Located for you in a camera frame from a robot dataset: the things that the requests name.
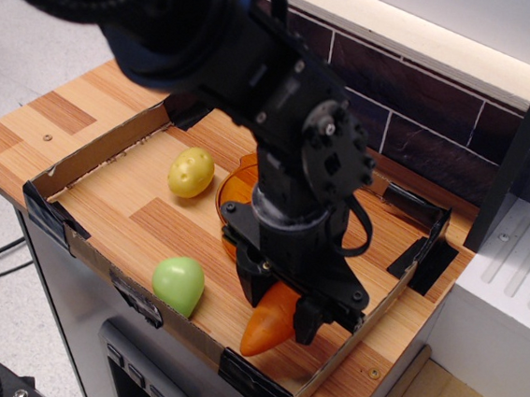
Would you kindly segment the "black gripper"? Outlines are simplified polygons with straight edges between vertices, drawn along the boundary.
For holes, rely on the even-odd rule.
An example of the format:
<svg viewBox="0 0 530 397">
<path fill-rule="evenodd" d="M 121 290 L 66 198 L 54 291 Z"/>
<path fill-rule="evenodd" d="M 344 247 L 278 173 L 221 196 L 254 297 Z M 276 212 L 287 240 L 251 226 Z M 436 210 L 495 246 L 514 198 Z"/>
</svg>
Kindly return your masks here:
<svg viewBox="0 0 530 397">
<path fill-rule="evenodd" d="M 249 204 L 225 203 L 226 239 L 236 245 L 236 271 L 255 308 L 279 280 L 300 298 L 293 316 L 295 341 L 310 346 L 324 324 L 350 333 L 361 327 L 369 297 L 347 259 L 368 245 L 343 248 L 350 217 L 372 234 L 370 218 L 350 196 L 324 206 L 300 191 L 255 188 Z"/>
</svg>

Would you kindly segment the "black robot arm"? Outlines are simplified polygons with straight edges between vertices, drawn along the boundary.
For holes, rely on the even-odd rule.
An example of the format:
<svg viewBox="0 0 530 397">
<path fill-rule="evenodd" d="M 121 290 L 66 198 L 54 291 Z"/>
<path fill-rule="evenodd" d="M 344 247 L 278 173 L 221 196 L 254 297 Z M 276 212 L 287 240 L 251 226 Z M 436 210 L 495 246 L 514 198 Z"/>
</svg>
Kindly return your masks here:
<svg viewBox="0 0 530 397">
<path fill-rule="evenodd" d="M 369 298 L 347 260 L 350 217 L 372 233 L 355 198 L 372 181 L 367 133 L 344 83 L 287 27 L 287 0 L 24 0 L 60 20 L 97 25 L 118 67 L 146 88 L 218 108 L 257 144 L 248 203 L 221 207 L 245 297 L 276 281 L 298 292 L 295 339 L 325 323 L 361 328 Z"/>
</svg>

